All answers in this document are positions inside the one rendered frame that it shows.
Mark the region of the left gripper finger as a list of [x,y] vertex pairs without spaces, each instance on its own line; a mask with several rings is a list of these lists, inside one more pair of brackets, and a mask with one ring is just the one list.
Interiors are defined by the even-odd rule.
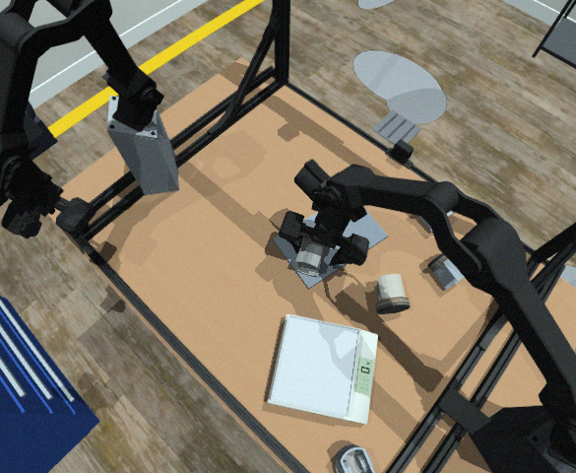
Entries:
[[352,264],[346,260],[346,256],[344,255],[344,249],[342,247],[336,252],[336,254],[332,257],[330,261],[330,266],[338,265],[338,264]]
[[[295,240],[295,241],[287,240],[287,241],[291,243],[291,245],[293,246],[293,248],[295,250],[295,253],[298,254],[300,246],[301,246],[302,236],[299,238],[299,240]],[[298,245],[299,245],[299,247],[298,247]]]

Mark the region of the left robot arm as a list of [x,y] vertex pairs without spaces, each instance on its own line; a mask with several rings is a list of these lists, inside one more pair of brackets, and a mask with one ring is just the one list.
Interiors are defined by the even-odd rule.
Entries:
[[[430,224],[439,250],[473,287],[493,296],[543,374],[539,398],[555,421],[548,454],[576,469],[576,354],[529,280],[526,251],[512,225],[449,181],[380,176],[356,164],[329,178],[311,159],[294,183],[313,201],[315,224],[321,214],[328,226],[342,229],[367,215],[363,206],[422,216]],[[451,210],[477,223],[460,240]]]

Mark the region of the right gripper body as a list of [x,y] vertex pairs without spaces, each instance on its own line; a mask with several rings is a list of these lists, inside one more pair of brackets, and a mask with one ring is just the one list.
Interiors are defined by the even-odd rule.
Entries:
[[72,198],[71,201],[62,198],[60,195],[63,193],[63,189],[53,184],[51,179],[49,174],[41,170],[40,181],[33,189],[22,193],[9,190],[5,196],[13,200],[14,196],[9,193],[11,191],[29,203],[32,201],[48,210],[55,208],[61,211],[56,217],[55,224],[70,235],[78,236],[96,214],[96,209],[92,204],[79,197]]

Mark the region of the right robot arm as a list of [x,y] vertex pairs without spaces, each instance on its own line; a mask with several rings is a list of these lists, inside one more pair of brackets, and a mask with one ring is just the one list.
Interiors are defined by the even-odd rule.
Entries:
[[[27,192],[41,178],[40,169],[28,158],[36,146],[27,138],[24,118],[37,60],[50,47],[85,35],[108,67],[102,78],[119,95],[112,118],[138,132],[148,126],[163,99],[156,82],[136,66],[110,22],[109,0],[46,0],[66,19],[35,28],[29,19],[36,1],[11,0],[0,12],[0,206],[9,200],[5,193],[10,189]],[[9,193],[14,199],[2,227],[24,238],[37,236],[40,214],[46,217],[49,210]]]

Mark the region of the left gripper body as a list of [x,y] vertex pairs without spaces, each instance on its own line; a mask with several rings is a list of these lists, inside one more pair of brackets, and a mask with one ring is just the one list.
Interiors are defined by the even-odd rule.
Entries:
[[[335,229],[328,226],[320,214],[314,228],[304,225],[304,216],[293,211],[287,211],[281,225],[279,236],[281,238],[295,241],[300,237],[307,237],[312,241],[335,249],[336,244],[344,249],[346,260],[355,265],[362,265],[367,257],[369,240],[366,237],[352,234],[349,237],[343,236],[346,227]],[[319,228],[319,229],[318,229]]]

